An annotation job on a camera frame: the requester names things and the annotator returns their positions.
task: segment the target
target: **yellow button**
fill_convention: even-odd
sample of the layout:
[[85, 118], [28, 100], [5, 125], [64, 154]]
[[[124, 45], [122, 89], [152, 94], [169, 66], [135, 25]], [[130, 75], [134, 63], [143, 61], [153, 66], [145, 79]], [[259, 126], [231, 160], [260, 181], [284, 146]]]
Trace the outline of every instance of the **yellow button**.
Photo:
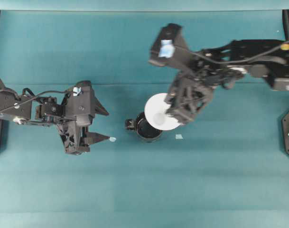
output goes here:
[[283, 50], [283, 51], [289, 51], [289, 44], [282, 44], [280, 46], [280, 49]]

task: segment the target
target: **teal table surface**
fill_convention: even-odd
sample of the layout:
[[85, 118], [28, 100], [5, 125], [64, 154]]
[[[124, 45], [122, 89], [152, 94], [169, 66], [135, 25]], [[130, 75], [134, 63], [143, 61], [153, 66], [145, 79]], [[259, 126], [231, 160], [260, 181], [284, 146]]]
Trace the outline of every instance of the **teal table surface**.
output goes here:
[[0, 10], [229, 11], [289, 9], [289, 0], [0, 0]]
[[70, 156], [54, 127], [5, 123], [0, 228], [289, 228], [289, 156], [280, 125], [288, 92], [247, 76], [232, 90], [217, 88], [196, 121], [154, 143], [124, 129], [125, 119], [166, 92], [175, 76], [147, 63], [160, 27], [170, 22], [185, 26], [192, 49], [284, 39], [281, 11], [2, 13], [6, 86], [39, 93], [90, 79], [110, 113], [98, 115], [90, 130], [117, 140]]

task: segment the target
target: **black mug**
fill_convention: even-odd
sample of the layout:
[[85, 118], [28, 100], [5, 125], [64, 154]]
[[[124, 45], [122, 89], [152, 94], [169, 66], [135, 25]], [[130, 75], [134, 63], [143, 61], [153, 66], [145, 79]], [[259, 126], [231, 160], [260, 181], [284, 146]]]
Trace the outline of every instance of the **black mug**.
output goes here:
[[148, 123], [144, 112], [140, 113], [136, 120], [126, 120], [125, 129], [135, 131], [137, 135], [147, 143], [157, 140], [162, 133], [162, 130], [156, 129]]

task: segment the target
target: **wire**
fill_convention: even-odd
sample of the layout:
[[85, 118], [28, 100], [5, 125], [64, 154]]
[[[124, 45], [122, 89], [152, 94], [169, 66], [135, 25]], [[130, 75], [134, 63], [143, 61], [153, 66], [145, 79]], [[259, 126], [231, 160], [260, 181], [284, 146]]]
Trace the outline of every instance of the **wire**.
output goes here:
[[56, 91], [56, 90], [44, 91], [44, 92], [42, 92], [42, 93], [39, 93], [39, 94], [33, 96], [32, 98], [30, 98], [30, 99], [28, 99], [28, 100], [26, 100], [26, 101], [23, 101], [23, 102], [18, 103], [18, 104], [14, 104], [14, 105], [9, 106], [9, 107], [7, 107], [7, 108], [3, 108], [3, 109], [0, 110], [0, 113], [5, 112], [5, 111], [7, 111], [7, 110], [9, 110], [9, 109], [12, 109], [12, 108], [14, 108], [14, 107], [16, 107], [16, 106], [18, 106], [18, 105], [26, 104], [26, 103], [28, 103], [28, 102], [30, 102], [30, 101], [35, 100], [35, 99], [38, 98], [39, 96], [41, 96], [41, 95], [43, 95], [43, 94], [48, 94], [48, 93], [68, 94], [68, 93], [73, 93], [73, 92], [72, 92], [72, 91], [66, 91], [66, 90], [65, 90], [65, 91]]
[[200, 54], [199, 52], [191, 51], [191, 50], [189, 50], [189, 49], [187, 49], [187, 48], [180, 47], [180, 46], [175, 46], [175, 47], [176, 47], [176, 48], [179, 48], [179, 49], [182, 49], [182, 50], [184, 50], [184, 51], [188, 51], [189, 53], [191, 53], [191, 54], [193, 54], [193, 55], [195, 55], [195, 56], [198, 56], [198, 57], [200, 57], [200, 58], [203, 58], [203, 59], [205, 59], [206, 61], [209, 61], [209, 62], [211, 62], [211, 63], [215, 63], [215, 64], [236, 64], [236, 63], [247, 63], [247, 62], [250, 62], [250, 61], [252, 61], [252, 60], [254, 60], [254, 59], [258, 58], [258, 57], [261, 57], [261, 56], [265, 56], [265, 55], [267, 55], [267, 54], [270, 54], [270, 53], [272, 53], [272, 52], [274, 52], [274, 51], [279, 50], [279, 49], [281, 48], [281, 45], [283, 45], [283, 44], [289, 44], [289, 40], [288, 40], [288, 41], [285, 41], [285, 42], [282, 42], [280, 45], [277, 45], [277, 46], [271, 48], [271, 49], [268, 50], [268, 51], [265, 51], [265, 52], [262, 52], [262, 53], [260, 53], [260, 54], [254, 55], [254, 56], [252, 56], [252, 57], [250, 57], [250, 58], [247, 58], [247, 59], [235, 60], [235, 61], [216, 61], [216, 60], [213, 60], [213, 59], [211, 59], [211, 58], [209, 58], [209, 57], [206, 57], [206, 56]]

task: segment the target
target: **white plate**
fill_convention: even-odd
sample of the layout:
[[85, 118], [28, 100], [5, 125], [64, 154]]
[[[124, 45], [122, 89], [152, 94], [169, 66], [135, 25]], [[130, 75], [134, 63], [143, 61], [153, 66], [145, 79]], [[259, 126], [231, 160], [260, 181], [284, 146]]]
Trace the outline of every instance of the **white plate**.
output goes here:
[[164, 102], [166, 96], [166, 93], [155, 94], [146, 102], [144, 107], [145, 118], [149, 124], [163, 131], [173, 130], [180, 126], [177, 119], [165, 114], [171, 106]]

